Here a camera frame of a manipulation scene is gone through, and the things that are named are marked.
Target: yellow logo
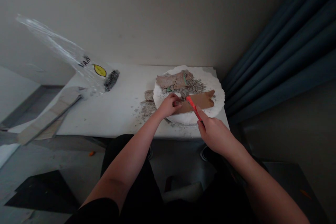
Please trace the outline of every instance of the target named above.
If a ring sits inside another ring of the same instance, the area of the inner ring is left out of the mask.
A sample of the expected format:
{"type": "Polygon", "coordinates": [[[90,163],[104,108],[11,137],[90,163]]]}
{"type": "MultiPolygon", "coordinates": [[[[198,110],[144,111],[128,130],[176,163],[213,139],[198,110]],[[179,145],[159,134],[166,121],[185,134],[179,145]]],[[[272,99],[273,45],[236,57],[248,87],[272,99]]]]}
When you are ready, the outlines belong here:
{"type": "Polygon", "coordinates": [[[102,68],[99,65],[94,65],[94,70],[96,71],[96,73],[100,76],[106,77],[106,71],[104,68],[102,68]]]}

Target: white wall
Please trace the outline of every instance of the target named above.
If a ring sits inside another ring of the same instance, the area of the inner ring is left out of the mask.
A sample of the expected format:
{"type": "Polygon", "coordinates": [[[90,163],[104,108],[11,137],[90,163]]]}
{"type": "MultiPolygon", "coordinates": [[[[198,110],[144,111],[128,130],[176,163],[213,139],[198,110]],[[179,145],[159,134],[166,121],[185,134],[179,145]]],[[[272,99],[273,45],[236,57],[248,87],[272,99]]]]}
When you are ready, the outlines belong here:
{"type": "Polygon", "coordinates": [[[0,66],[0,122],[39,86],[40,84],[0,66]]]}
{"type": "Polygon", "coordinates": [[[331,223],[336,223],[336,81],[242,123],[256,156],[298,163],[331,223]]]}
{"type": "Polygon", "coordinates": [[[283,1],[0,0],[0,65],[41,84],[65,84],[73,74],[16,23],[20,13],[107,62],[213,66],[221,79],[283,1]]]}

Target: round styrofoam base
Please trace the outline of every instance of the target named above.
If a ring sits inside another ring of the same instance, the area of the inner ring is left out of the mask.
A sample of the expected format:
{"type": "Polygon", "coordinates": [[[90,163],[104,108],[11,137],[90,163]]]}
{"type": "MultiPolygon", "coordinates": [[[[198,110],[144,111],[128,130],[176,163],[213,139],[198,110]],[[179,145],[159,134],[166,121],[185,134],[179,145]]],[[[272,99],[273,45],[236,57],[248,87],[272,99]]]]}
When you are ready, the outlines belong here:
{"type": "MultiPolygon", "coordinates": [[[[201,82],[205,86],[204,92],[210,91],[212,89],[215,90],[216,97],[212,98],[215,105],[212,108],[206,108],[203,111],[209,117],[217,116],[219,112],[223,109],[224,101],[225,101],[225,93],[224,93],[224,90],[222,89],[222,85],[219,83],[219,80],[215,78],[211,73],[203,71],[201,67],[188,67],[186,65],[175,67],[174,69],[171,69],[167,71],[166,73],[174,75],[174,74],[181,72],[182,70],[189,70],[193,74],[194,79],[200,79],[201,82]]],[[[157,108],[161,105],[163,100],[168,95],[169,93],[163,93],[161,87],[155,82],[153,98],[154,98],[154,102],[157,108]]],[[[178,115],[171,115],[167,117],[167,119],[173,123],[190,125],[190,126],[197,125],[197,121],[198,121],[194,112],[178,114],[178,115]]]]}

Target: dark curtain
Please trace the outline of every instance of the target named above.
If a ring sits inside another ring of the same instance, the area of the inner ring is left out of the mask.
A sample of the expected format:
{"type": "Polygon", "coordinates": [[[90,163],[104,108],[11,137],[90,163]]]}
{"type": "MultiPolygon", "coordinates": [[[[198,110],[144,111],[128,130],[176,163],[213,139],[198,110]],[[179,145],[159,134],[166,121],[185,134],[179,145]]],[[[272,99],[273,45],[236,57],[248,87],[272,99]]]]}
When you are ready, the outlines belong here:
{"type": "Polygon", "coordinates": [[[230,123],[336,78],[336,0],[286,0],[222,80],[230,123]]]}

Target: white table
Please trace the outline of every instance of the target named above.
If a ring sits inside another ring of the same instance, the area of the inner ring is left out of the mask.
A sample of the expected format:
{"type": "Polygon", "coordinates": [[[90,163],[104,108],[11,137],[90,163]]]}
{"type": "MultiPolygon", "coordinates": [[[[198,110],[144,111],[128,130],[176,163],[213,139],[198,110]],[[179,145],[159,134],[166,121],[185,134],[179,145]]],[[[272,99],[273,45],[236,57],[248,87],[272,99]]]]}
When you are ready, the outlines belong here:
{"type": "MultiPolygon", "coordinates": [[[[112,64],[113,68],[120,71],[120,76],[115,86],[107,93],[90,96],[86,92],[85,98],[79,100],[70,108],[65,120],[59,128],[57,135],[82,135],[91,137],[114,138],[122,134],[135,134],[140,125],[136,122],[134,110],[140,108],[144,101],[144,92],[154,88],[155,78],[174,68],[170,66],[150,65],[125,65],[112,64]]],[[[203,68],[215,77],[213,68],[203,68]]],[[[87,87],[87,82],[79,75],[74,75],[64,88],[71,86],[87,87]]],[[[60,93],[50,102],[45,110],[52,107],[60,93]]],[[[218,119],[229,127],[224,108],[218,119]]],[[[155,138],[172,140],[190,140],[200,138],[198,127],[172,127],[163,120],[155,138]]]]}

